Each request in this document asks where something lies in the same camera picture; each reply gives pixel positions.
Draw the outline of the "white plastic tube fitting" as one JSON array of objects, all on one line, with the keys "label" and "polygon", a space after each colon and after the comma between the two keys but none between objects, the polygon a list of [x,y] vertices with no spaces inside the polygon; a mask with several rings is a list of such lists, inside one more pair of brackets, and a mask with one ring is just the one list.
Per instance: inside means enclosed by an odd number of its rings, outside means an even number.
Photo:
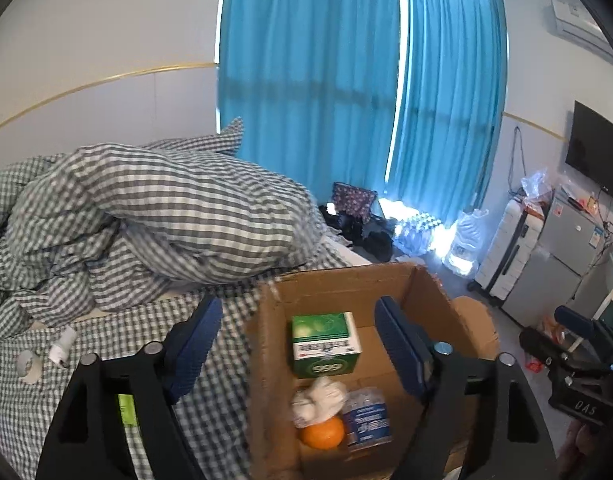
[{"label": "white plastic tube fitting", "polygon": [[78,338],[78,332],[73,327],[66,326],[49,349],[49,361],[59,367],[66,367],[76,338]]}]

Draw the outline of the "white tape roll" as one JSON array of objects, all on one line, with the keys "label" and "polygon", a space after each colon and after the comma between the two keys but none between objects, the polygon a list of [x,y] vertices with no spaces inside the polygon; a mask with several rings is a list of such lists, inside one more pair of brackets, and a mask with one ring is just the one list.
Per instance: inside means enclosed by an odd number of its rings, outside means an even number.
[{"label": "white tape roll", "polygon": [[32,350],[23,350],[17,358],[16,370],[20,380],[26,385],[36,384],[42,377],[41,358]]}]

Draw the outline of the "clear floss pick jar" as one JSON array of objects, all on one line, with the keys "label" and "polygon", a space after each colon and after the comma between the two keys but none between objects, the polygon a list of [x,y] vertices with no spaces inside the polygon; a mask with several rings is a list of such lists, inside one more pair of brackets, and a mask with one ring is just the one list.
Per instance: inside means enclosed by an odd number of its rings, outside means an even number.
[{"label": "clear floss pick jar", "polygon": [[341,417],[346,427],[350,452],[375,448],[392,440],[386,399],[378,388],[351,391],[341,410]]}]

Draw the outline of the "white tissue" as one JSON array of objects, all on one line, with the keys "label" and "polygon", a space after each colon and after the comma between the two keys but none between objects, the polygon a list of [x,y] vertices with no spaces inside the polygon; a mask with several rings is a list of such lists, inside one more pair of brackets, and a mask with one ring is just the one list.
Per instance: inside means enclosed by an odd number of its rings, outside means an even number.
[{"label": "white tissue", "polygon": [[348,389],[342,382],[319,377],[313,384],[297,391],[291,401],[294,426],[304,429],[336,416],[346,404]]}]

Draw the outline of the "checked bed sheet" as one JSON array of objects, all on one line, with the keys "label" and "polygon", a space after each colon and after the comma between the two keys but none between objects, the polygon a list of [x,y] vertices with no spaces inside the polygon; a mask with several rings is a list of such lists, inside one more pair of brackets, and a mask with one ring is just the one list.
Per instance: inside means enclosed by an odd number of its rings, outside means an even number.
[{"label": "checked bed sheet", "polygon": [[266,270],[65,328],[0,329],[0,452],[23,479],[244,479],[246,326]]}]

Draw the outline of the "silver mini fridge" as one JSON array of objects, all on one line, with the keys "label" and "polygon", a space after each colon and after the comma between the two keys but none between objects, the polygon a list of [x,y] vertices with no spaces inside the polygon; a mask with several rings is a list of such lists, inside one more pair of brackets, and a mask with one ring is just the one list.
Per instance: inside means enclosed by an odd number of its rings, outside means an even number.
[{"label": "silver mini fridge", "polygon": [[589,318],[601,302],[600,281],[612,244],[613,236],[599,220],[557,191],[538,243],[502,311],[523,327],[539,325],[559,306]]}]

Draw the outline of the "white suitcase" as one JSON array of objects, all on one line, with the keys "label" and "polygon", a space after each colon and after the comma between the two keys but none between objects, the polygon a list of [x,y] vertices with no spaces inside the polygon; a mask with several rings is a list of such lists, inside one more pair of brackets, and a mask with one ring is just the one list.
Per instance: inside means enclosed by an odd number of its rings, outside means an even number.
[{"label": "white suitcase", "polygon": [[506,205],[485,260],[467,284],[497,302],[504,302],[520,278],[545,223],[539,204],[512,198]]}]

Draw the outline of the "orange fruit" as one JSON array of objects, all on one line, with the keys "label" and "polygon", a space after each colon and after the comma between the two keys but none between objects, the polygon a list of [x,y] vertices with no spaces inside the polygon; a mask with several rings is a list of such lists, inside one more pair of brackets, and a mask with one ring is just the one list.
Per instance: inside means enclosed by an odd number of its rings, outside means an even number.
[{"label": "orange fruit", "polygon": [[339,416],[328,418],[325,422],[319,422],[300,430],[301,442],[309,448],[320,451],[337,448],[343,442],[345,435],[345,424]]}]

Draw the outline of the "large water jug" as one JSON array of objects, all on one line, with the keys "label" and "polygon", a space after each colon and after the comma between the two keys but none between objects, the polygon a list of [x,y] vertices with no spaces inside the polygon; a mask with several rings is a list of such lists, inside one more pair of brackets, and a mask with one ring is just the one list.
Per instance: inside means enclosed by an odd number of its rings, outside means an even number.
[{"label": "large water jug", "polygon": [[485,218],[488,209],[462,212],[455,222],[455,233],[443,264],[454,274],[468,278],[475,272],[478,255],[485,239]]}]

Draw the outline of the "green medicine box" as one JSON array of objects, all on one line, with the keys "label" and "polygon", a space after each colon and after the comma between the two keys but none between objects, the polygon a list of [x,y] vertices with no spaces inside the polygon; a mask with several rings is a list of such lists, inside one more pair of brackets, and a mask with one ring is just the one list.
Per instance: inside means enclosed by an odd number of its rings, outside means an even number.
[{"label": "green medicine box", "polygon": [[350,311],[291,319],[292,370],[300,379],[350,374],[362,346]]}]

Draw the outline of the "pack of water bottles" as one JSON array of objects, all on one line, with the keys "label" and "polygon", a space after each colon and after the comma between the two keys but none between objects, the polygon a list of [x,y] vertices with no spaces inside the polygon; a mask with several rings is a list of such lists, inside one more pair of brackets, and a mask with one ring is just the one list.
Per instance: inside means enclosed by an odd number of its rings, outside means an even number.
[{"label": "pack of water bottles", "polygon": [[418,212],[395,225],[393,241],[401,252],[410,257],[426,255],[433,244],[433,234],[441,221],[430,214]]}]

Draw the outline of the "grey checked duvet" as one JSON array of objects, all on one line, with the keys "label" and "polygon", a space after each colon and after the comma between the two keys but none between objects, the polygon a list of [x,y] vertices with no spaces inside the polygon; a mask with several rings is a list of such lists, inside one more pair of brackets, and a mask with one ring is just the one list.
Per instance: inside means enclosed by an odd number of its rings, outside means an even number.
[{"label": "grey checked duvet", "polygon": [[244,124],[142,146],[101,143],[0,170],[0,342],[184,285],[327,266],[301,184],[237,157]]}]

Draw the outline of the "dark floral bag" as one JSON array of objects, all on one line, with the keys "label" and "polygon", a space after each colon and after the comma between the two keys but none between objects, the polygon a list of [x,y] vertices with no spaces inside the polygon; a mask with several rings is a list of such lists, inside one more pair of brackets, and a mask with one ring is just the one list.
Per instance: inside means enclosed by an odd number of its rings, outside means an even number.
[{"label": "dark floral bag", "polygon": [[377,193],[367,188],[335,182],[331,198],[338,212],[367,223],[371,216],[373,203],[377,200]]}]

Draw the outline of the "white air conditioner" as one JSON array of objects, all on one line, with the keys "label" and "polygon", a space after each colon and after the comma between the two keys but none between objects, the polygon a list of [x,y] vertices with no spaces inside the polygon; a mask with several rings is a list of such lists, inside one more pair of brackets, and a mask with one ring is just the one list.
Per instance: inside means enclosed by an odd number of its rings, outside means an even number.
[{"label": "white air conditioner", "polygon": [[613,48],[584,6],[551,0],[557,34],[613,63]]}]

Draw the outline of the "blue window curtain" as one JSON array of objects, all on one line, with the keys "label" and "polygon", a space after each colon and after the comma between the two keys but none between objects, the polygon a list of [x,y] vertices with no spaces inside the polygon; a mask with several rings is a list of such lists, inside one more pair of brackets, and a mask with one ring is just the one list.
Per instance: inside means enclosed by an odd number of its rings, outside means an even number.
[{"label": "blue window curtain", "polygon": [[507,84],[504,0],[222,0],[218,114],[241,157],[445,224],[483,203]]}]

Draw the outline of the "black wall television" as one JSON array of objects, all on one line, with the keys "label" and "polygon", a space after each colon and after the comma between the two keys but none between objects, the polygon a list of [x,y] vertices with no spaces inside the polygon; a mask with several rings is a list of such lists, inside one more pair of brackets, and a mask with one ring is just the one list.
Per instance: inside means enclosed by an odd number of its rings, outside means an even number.
[{"label": "black wall television", "polygon": [[566,164],[613,198],[613,123],[581,102],[573,109]]}]

